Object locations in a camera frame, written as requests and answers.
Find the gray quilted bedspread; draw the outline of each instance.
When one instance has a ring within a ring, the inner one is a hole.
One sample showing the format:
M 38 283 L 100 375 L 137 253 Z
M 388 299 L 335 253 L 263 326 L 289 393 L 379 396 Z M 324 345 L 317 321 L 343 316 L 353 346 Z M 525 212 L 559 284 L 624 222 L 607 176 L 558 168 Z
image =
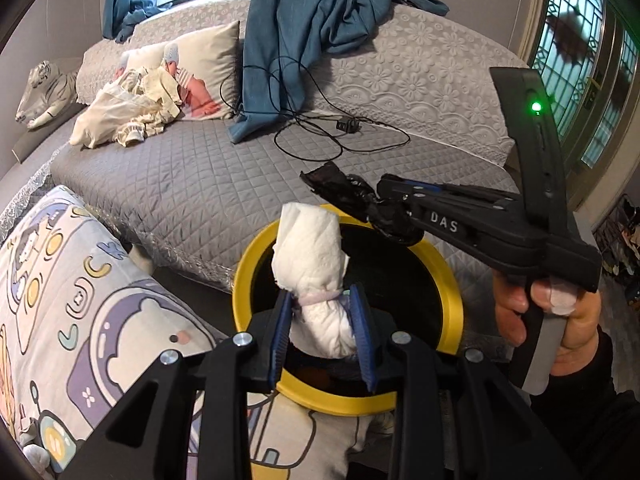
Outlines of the gray quilted bedspread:
M 334 128 L 335 122 L 324 126 Z M 244 248 L 279 217 L 284 203 L 319 203 L 298 177 L 319 163 L 287 156 L 274 145 L 273 136 L 262 134 L 233 145 L 223 121 L 179 121 L 130 148 L 66 146 L 53 161 L 51 174 L 56 184 L 78 193 L 113 231 L 142 244 L 157 264 L 230 290 Z M 350 148 L 367 150 L 403 138 L 399 132 L 364 125 L 342 140 Z M 318 160 L 337 153 L 330 140 L 297 125 L 289 126 L 278 142 L 303 158 Z M 516 189 L 502 168 L 415 136 L 402 148 L 345 152 L 336 163 L 372 184 L 383 173 L 395 173 L 432 182 Z M 487 267 L 429 238 L 452 267 L 465 304 L 491 308 Z M 474 329 L 488 333 L 491 327 Z

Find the metal screw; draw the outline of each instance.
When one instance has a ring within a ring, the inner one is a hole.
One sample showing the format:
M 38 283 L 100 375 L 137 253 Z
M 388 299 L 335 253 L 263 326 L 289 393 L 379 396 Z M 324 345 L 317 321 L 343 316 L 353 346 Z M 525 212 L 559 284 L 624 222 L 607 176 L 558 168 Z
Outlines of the metal screw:
M 484 355 L 477 348 L 468 348 L 465 351 L 465 359 L 472 363 L 479 363 L 484 359 Z
M 391 335 L 391 341 L 397 345 L 406 345 L 411 342 L 411 336 L 407 332 L 393 332 Z
M 160 362 L 163 365 L 172 365 L 178 360 L 178 357 L 180 354 L 177 350 L 165 350 L 160 354 Z
M 236 346 L 247 346 L 251 344 L 253 340 L 254 338 L 248 332 L 238 332 L 233 338 L 234 345 Z

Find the blue gripper pad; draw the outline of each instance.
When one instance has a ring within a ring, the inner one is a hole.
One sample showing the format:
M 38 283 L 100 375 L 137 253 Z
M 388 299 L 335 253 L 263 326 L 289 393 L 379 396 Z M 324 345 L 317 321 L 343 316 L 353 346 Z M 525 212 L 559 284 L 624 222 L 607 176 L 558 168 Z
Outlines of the blue gripper pad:
M 358 363 L 360 364 L 360 375 L 362 381 L 367 385 L 369 393 L 374 393 L 378 386 L 376 375 L 375 348 L 367 323 L 364 301 L 366 298 L 360 297 L 360 291 L 354 285 L 349 289 L 349 313 L 351 316 L 351 328 L 356 339 L 358 349 Z
M 287 292 L 282 308 L 278 313 L 278 320 L 273 332 L 273 339 L 270 347 L 269 360 L 269 386 L 275 389 L 278 378 L 281 375 L 284 359 L 287 354 L 289 345 L 289 329 L 291 328 L 293 298 L 290 292 Z

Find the baby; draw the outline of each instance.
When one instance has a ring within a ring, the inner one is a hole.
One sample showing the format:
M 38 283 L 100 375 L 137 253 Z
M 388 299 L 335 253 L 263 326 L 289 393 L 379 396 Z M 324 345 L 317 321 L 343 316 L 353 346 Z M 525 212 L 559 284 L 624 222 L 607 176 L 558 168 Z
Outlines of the baby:
M 184 103 L 182 111 L 186 116 L 199 118 L 220 110 L 220 104 L 211 98 L 204 81 L 197 79 L 188 70 L 178 67 L 180 56 L 176 43 L 169 43 L 164 48 L 164 62 L 169 74 L 178 82 L 180 99 Z
M 124 74 L 124 71 L 127 69 L 128 62 L 129 62 L 129 51 L 127 50 L 122 53 L 122 56 L 120 56 L 118 67 L 116 68 L 116 72 L 113 75 L 113 81 L 116 81 L 117 78 L 119 78 L 122 74 Z

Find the black cable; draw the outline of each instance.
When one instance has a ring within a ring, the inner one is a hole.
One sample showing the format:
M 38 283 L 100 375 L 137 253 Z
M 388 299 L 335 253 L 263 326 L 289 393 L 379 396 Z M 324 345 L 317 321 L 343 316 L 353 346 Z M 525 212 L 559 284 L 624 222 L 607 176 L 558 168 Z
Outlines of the black cable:
M 327 130 L 325 130 L 322 126 L 320 126 L 319 124 L 315 123 L 314 120 L 317 119 L 321 119 L 318 117 L 311 117 L 310 115 L 304 113 L 304 112 L 300 112 L 300 111 L 296 111 L 293 110 L 293 106 L 292 106 L 292 98 L 291 95 L 289 93 L 289 91 L 287 90 L 286 84 L 284 83 L 284 81 L 281 79 L 281 77 L 277 76 L 274 72 L 270 72 L 267 68 L 263 67 L 263 66 L 259 66 L 259 65 L 244 65 L 242 67 L 242 69 L 255 69 L 255 70 L 263 70 L 264 72 L 266 72 L 269 75 L 269 78 L 274 78 L 277 83 L 280 86 L 280 89 L 284 91 L 284 95 L 287 97 L 287 104 L 289 105 L 289 107 L 291 108 L 287 108 L 287 107 L 283 107 L 282 104 L 280 105 L 280 110 L 278 110 L 278 107 L 276 106 L 276 103 L 274 102 L 273 99 L 273 95 L 271 92 L 271 85 L 269 84 L 269 99 L 271 101 L 271 106 L 273 107 L 273 111 L 250 111 L 250 110 L 245 110 L 244 106 L 240 104 L 240 99 L 238 99 L 238 103 L 233 106 L 231 104 L 229 104 L 229 102 L 226 101 L 226 99 L 224 98 L 224 96 L 222 95 L 222 87 L 224 85 L 224 83 L 227 81 L 227 79 L 229 77 L 231 77 L 232 75 L 235 74 L 230 74 L 227 77 L 225 77 L 222 82 L 220 83 L 220 98 L 222 99 L 222 102 L 228 106 L 229 108 L 231 108 L 233 110 L 233 112 L 235 114 L 241 114 L 241 113 L 247 113 L 247 114 L 263 114 L 263 115 L 279 115 L 281 117 L 283 117 L 286 122 L 284 123 L 284 125 L 278 129 L 276 131 L 276 134 L 273 137 L 273 143 L 276 145 L 276 147 L 283 153 L 285 153 L 286 155 L 289 155 L 292 158 L 296 158 L 297 160 L 303 160 L 305 162 L 328 162 L 330 160 L 335 160 L 336 158 L 340 157 L 344 152 L 350 152 L 350 153 L 377 153 L 377 152 L 384 152 L 386 150 L 391 150 L 391 149 L 395 149 L 395 148 L 400 148 L 401 146 L 405 146 L 406 144 L 408 144 L 411 141 L 411 137 L 409 136 L 408 133 L 406 133 L 404 130 L 402 130 L 401 128 L 398 128 L 396 126 L 393 126 L 392 124 L 387 124 L 384 123 L 383 121 L 376 121 L 376 120 L 372 120 L 369 119 L 366 116 L 355 116 L 353 114 L 351 114 L 350 112 L 343 110 L 342 108 L 338 107 L 337 105 L 333 104 L 331 101 L 329 101 L 329 99 L 326 97 L 326 95 L 324 95 L 324 92 L 322 92 L 322 89 L 320 88 L 318 82 L 315 80 L 315 78 L 313 77 L 313 75 L 311 74 L 310 70 L 304 65 L 302 64 L 299 60 L 291 57 L 291 56 L 278 56 L 278 69 L 280 71 L 280 76 L 282 76 L 283 73 L 283 66 L 282 66 L 282 60 L 283 59 L 288 59 L 290 61 L 292 61 L 293 63 L 297 64 L 297 66 L 301 69 L 303 69 L 306 74 L 310 77 L 311 81 L 313 82 L 313 84 L 316 86 L 316 89 L 318 90 L 319 94 L 322 96 L 322 98 L 325 100 L 325 102 L 327 102 L 327 104 L 331 107 L 334 108 L 335 110 L 339 111 L 343 116 L 347 116 L 351 119 L 356 119 L 358 121 L 360 121 L 361 123 L 364 124 L 372 124 L 375 126 L 383 126 L 385 128 L 390 128 L 393 130 L 396 130 L 400 133 L 402 133 L 406 139 L 402 142 L 398 142 L 395 144 L 390 144 L 388 146 L 382 146 L 380 148 L 372 148 L 372 149 L 368 149 L 368 150 L 356 150 L 355 148 L 349 148 L 348 146 L 343 145 L 343 143 L 340 142 L 340 137 L 345 136 L 346 134 L 331 134 L 329 133 Z M 321 137 L 326 137 L 328 140 L 330 140 L 332 143 L 334 143 L 337 147 L 338 147 L 338 153 L 334 156 L 331 156 L 329 158 L 321 158 L 321 159 L 314 159 L 314 158 L 305 158 L 299 155 L 296 155 L 295 153 L 291 153 L 288 152 L 285 148 L 283 148 L 280 143 L 278 142 L 278 138 L 280 137 L 280 134 L 287 129 L 287 127 L 292 124 L 292 122 L 295 122 L 300 128 L 302 128 L 303 130 L 312 133 L 314 135 L 317 136 L 321 136 Z

